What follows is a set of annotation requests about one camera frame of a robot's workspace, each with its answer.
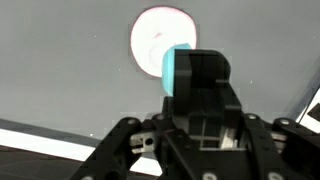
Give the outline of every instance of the gray surface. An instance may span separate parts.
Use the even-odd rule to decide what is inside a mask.
[[[320,66],[320,1],[0,1],[0,117],[102,138],[121,117],[161,110],[129,31],[145,8],[183,9],[198,48],[230,60],[244,110],[295,114]]]

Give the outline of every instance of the cyan plastic part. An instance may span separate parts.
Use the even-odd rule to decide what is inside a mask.
[[[163,57],[162,86],[170,96],[173,96],[174,55],[176,49],[191,49],[191,46],[188,43],[175,45],[168,49]]]

